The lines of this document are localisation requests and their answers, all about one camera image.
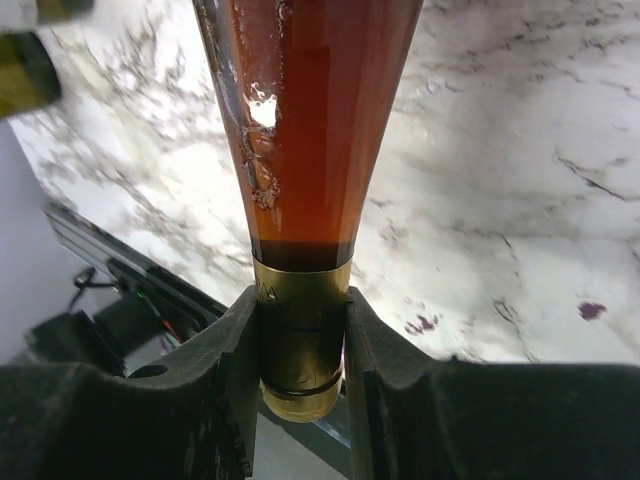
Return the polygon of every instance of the amber liquid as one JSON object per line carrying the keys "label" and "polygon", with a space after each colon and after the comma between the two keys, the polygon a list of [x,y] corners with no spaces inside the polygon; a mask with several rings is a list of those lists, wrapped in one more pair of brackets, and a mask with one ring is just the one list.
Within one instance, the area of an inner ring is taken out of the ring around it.
{"label": "amber liquid", "polygon": [[422,0],[201,1],[254,256],[286,271],[339,267]]}

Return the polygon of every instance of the purple stain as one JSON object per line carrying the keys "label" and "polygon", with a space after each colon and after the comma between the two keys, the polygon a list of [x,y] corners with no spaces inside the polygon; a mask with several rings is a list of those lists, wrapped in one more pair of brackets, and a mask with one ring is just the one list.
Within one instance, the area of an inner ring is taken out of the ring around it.
{"label": "purple stain", "polygon": [[607,311],[607,307],[599,303],[582,302],[578,305],[578,310],[585,320],[597,320],[601,313]]}

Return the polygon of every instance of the white marble surface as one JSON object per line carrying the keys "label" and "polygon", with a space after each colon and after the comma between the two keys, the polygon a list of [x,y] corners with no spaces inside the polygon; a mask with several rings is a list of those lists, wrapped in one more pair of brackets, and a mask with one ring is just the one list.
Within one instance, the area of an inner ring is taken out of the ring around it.
{"label": "white marble surface", "polygon": [[[12,126],[46,190],[230,304],[248,234],[190,1],[41,34],[64,100]],[[437,357],[640,363],[640,0],[425,0],[352,280]]]}

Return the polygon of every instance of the gray wall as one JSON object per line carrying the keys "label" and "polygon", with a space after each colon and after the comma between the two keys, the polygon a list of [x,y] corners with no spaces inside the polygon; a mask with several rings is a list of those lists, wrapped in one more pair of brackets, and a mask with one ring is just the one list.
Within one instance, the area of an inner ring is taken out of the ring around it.
{"label": "gray wall", "polygon": [[0,363],[24,348],[27,329],[63,311],[74,291],[77,268],[42,213],[47,202],[11,128],[0,122]]}

